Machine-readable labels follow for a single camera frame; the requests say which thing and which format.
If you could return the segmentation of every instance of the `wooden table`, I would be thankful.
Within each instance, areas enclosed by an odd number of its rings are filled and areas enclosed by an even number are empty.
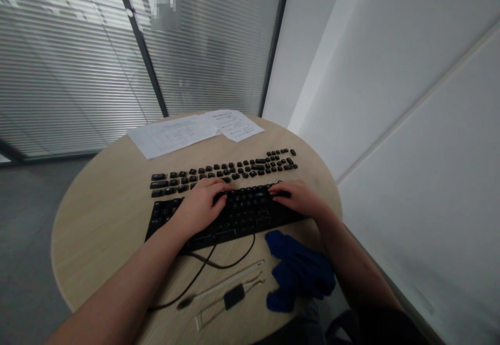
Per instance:
[[[189,171],[190,168],[265,158],[276,149],[295,149],[298,169],[232,181],[234,188],[303,179],[341,218],[342,207],[335,181],[321,158],[302,139],[270,121],[250,116],[265,132],[235,143],[223,135],[213,137],[162,157],[146,160],[128,136],[101,151],[74,179],[62,200],[52,232],[52,266],[62,296],[75,311],[108,280],[143,244],[155,200],[173,199],[189,194],[151,198],[149,184],[154,173]],[[284,158],[289,154],[280,154]],[[312,219],[280,227],[285,234],[314,249],[321,249],[318,230]],[[229,312],[219,315],[200,333],[195,315],[226,291],[193,302],[177,311],[176,305],[147,314],[138,342],[147,343],[252,343],[276,331],[307,304],[298,299],[290,314],[273,313],[266,308],[268,292],[278,285],[271,270],[279,263],[272,257],[264,239],[256,235],[249,255],[237,266],[217,270],[206,266],[189,293],[201,292],[244,267],[265,259],[266,283],[252,289]],[[211,260],[226,265],[249,248],[247,236],[220,244]],[[210,248],[198,253],[207,256]],[[153,304],[176,297],[194,277],[201,262],[178,257],[172,265]]]

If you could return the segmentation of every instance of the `blue cloth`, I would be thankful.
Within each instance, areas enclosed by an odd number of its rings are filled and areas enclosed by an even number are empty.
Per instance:
[[[280,288],[267,295],[267,308],[276,312],[291,312],[295,298],[323,299],[335,288],[335,274],[330,261],[321,253],[302,245],[280,231],[266,234],[271,255],[281,259],[272,270]]]

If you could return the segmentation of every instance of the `person's left hand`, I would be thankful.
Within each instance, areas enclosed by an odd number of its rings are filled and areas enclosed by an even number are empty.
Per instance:
[[[170,223],[176,223],[187,237],[201,232],[214,221],[226,205],[227,196],[222,196],[214,204],[214,197],[224,190],[232,190],[220,178],[204,178],[182,201]]]

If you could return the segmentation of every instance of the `window blind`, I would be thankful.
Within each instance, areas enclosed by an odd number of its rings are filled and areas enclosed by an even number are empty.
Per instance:
[[[131,2],[169,114],[259,113],[280,0]],[[157,9],[173,21],[154,24]]]
[[[122,0],[0,0],[0,139],[97,151],[162,117]]]

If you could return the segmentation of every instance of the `black cable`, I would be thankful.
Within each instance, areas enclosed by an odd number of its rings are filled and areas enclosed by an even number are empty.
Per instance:
[[[252,241],[252,244],[250,245],[250,247],[248,248],[247,252],[243,254],[243,256],[241,258],[239,258],[236,262],[234,263],[231,263],[227,266],[221,266],[221,265],[218,265],[214,262],[210,262],[209,259],[212,255],[212,253],[214,252],[215,250],[215,246],[217,245],[214,245],[214,247],[212,248],[210,254],[207,256],[207,258],[203,258],[201,255],[198,255],[198,254],[195,254],[195,253],[188,253],[186,254],[187,257],[193,257],[193,258],[196,258],[198,259],[199,261],[202,261],[203,262],[203,265],[202,267],[199,269],[198,273],[193,277],[193,279],[191,280],[191,282],[188,284],[188,286],[182,291],[181,294],[179,294],[177,296],[177,298],[171,300],[170,302],[167,302],[167,303],[164,303],[164,304],[161,304],[159,306],[154,306],[154,307],[151,307],[151,308],[148,308],[147,311],[148,312],[153,312],[153,311],[158,311],[158,310],[162,310],[162,309],[166,309],[167,307],[169,306],[172,306],[174,303],[176,303],[177,301],[179,301],[186,293],[187,291],[189,290],[189,288],[191,288],[191,286],[194,284],[194,282],[196,281],[196,279],[198,278],[198,276],[200,275],[200,273],[203,271],[203,268],[205,268],[206,265],[209,265],[210,267],[213,267],[213,268],[216,268],[216,269],[219,269],[219,270],[225,270],[225,269],[228,269],[228,268],[231,268],[231,267],[234,267],[236,266],[238,263],[240,263],[243,259],[245,259],[245,257],[248,255],[248,253],[250,253],[250,251],[252,250],[252,248],[254,247],[254,243],[255,243],[255,233],[253,234],[254,236],[254,239]]]

